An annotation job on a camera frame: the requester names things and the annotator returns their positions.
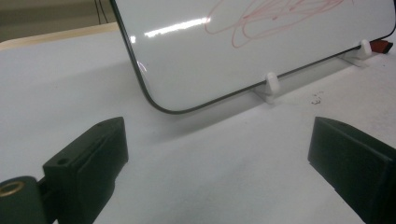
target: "black clamp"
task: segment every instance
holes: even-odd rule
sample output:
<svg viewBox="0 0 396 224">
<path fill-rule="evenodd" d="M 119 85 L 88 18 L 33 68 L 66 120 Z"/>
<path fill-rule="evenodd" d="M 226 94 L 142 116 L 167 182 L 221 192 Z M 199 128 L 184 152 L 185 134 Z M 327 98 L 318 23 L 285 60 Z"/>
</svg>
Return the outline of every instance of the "black clamp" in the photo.
<svg viewBox="0 0 396 224">
<path fill-rule="evenodd" d="M 308 160 L 365 223 L 396 223 L 395 148 L 343 122 L 316 118 Z"/>
<path fill-rule="evenodd" d="M 21 176 L 0 184 L 1 223 L 91 224 L 127 161 L 123 118 L 100 122 L 47 161 L 40 181 Z"/>
</svg>

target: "white table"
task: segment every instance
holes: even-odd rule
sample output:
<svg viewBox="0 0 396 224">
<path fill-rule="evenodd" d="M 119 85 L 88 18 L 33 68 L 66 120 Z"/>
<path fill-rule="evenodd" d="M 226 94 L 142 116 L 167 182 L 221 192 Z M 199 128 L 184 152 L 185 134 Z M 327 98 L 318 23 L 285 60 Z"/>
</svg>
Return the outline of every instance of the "white table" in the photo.
<svg viewBox="0 0 396 224">
<path fill-rule="evenodd" d="M 396 147 L 396 51 L 366 62 L 315 66 L 303 73 L 324 78 L 294 91 L 291 76 L 274 105 L 246 92 L 173 116 L 146 102 L 119 32 L 1 50 L 0 181 L 41 178 L 93 124 L 123 116 L 130 161 L 97 224 L 362 223 L 306 157 L 315 116 Z"/>
</svg>

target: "black wire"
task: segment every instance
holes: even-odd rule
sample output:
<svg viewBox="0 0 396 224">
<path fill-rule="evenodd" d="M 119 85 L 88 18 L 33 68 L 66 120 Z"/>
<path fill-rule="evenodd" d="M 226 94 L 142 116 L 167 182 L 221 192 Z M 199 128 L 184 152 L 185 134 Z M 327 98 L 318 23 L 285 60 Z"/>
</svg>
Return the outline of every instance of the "black wire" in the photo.
<svg viewBox="0 0 396 224">
<path fill-rule="evenodd" d="M 103 15 L 105 16 L 106 23 L 108 23 L 108 20 L 107 20 L 107 17 L 106 17 L 105 11 L 103 10 L 103 6 L 102 6 L 102 0 L 99 0 L 99 5 L 100 5 L 100 8 L 102 9 L 102 13 L 103 13 Z"/>
<path fill-rule="evenodd" d="M 98 4 L 96 3 L 96 0 L 93 0 L 93 2 L 95 2 L 95 7 L 96 7 L 96 14 L 98 15 L 98 20 L 99 20 L 99 25 L 102 24 L 100 21 L 100 15 L 99 15 L 99 8 L 98 8 Z"/>
</svg>

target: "screw hole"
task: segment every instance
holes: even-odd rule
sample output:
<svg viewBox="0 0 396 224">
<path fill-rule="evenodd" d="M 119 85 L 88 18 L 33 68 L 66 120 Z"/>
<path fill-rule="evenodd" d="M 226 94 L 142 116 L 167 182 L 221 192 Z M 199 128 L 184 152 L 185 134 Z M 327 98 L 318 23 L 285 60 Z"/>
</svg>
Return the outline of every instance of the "screw hole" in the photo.
<svg viewBox="0 0 396 224">
<path fill-rule="evenodd" d="M 0 198 L 9 196 L 11 194 L 20 191 L 21 189 L 23 189 L 23 186 L 24 186 L 23 182 L 15 181 L 0 187 Z"/>
</svg>

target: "red scribble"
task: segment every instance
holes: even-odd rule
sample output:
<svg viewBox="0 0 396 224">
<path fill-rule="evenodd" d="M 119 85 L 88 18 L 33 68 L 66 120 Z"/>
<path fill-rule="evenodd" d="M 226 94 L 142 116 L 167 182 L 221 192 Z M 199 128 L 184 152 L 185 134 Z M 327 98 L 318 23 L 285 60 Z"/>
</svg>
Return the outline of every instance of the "red scribble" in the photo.
<svg viewBox="0 0 396 224">
<path fill-rule="evenodd" d="M 217 13 L 221 10 L 226 0 L 220 0 L 209 12 L 208 18 L 216 18 Z M 205 24 L 205 30 L 212 35 L 222 33 L 224 31 L 233 30 L 232 44 L 238 49 L 245 46 L 254 39 L 261 39 L 270 35 L 283 32 L 301 21 L 305 21 L 318 14 L 332 10 L 346 0 L 252 0 L 247 8 L 243 11 L 241 17 L 231 25 L 211 30 L 211 22 Z M 277 27 L 265 28 L 263 30 L 249 32 L 247 26 L 253 22 L 280 21 L 288 16 L 286 24 Z M 244 37 L 242 43 L 237 44 L 236 35 Z"/>
</svg>

